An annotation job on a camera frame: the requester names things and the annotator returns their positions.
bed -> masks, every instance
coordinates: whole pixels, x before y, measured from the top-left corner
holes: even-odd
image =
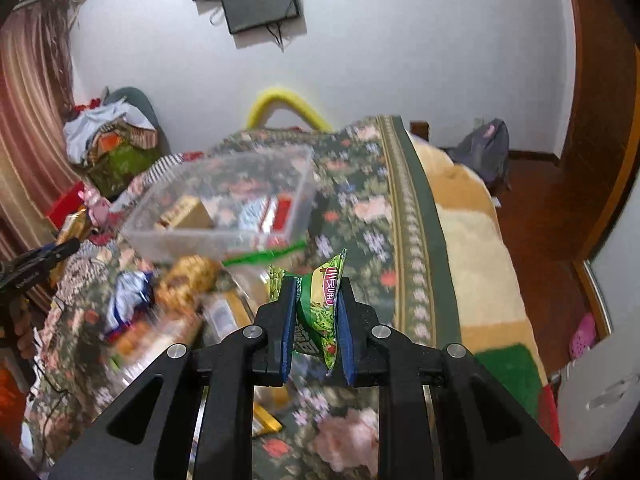
[[[462,342],[536,415],[545,372],[489,193],[441,150],[412,142],[399,117],[378,116],[332,134],[245,130],[206,153],[164,157],[129,186],[112,207],[111,228],[69,261],[42,331],[41,364],[56,387],[41,381],[26,413],[36,464],[43,447],[56,460],[112,399],[101,319],[118,273],[150,266],[118,234],[140,196],[183,160],[288,144],[313,147],[319,177],[310,242],[293,270],[346,248],[344,275],[381,322],[428,346]],[[296,386],[300,394],[278,414],[284,430],[254,439],[254,477],[374,475],[373,454],[363,460],[326,449],[331,422],[345,416],[377,432],[377,390],[305,379]]]

green snack bag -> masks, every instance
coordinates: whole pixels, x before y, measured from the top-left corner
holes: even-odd
[[[335,364],[335,307],[344,269],[346,249],[305,276],[279,267],[269,268],[269,301],[276,301],[285,276],[296,280],[296,328],[293,349],[324,359],[331,371]]]

white cloth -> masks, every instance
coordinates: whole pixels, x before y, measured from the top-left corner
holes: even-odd
[[[98,106],[93,110],[83,110],[75,120],[64,126],[66,156],[69,161],[82,164],[89,145],[100,128],[119,118],[123,118],[131,126],[155,130],[144,114],[124,99],[110,105]]]

clear plastic box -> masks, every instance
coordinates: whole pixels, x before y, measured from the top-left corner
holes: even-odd
[[[308,227],[315,193],[313,149],[309,146],[216,156],[171,168],[165,179],[147,192],[120,232],[152,262],[172,262],[191,254],[223,260],[298,241]],[[238,220],[245,218],[242,208],[263,197],[290,200],[290,208],[284,225],[270,232],[247,228],[246,222],[240,221],[232,227],[214,224],[204,229],[158,230],[161,216],[184,195],[199,197],[212,218],[220,213],[220,204],[231,204],[224,208],[224,218],[220,214],[225,222],[234,213]]]

yellow foam tube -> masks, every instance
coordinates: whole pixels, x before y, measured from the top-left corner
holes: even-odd
[[[260,127],[260,119],[264,115],[264,111],[271,103],[276,101],[283,102],[288,107],[293,108],[314,130],[320,132],[332,132],[334,130],[302,97],[285,88],[268,88],[258,95],[249,111],[246,127]]]

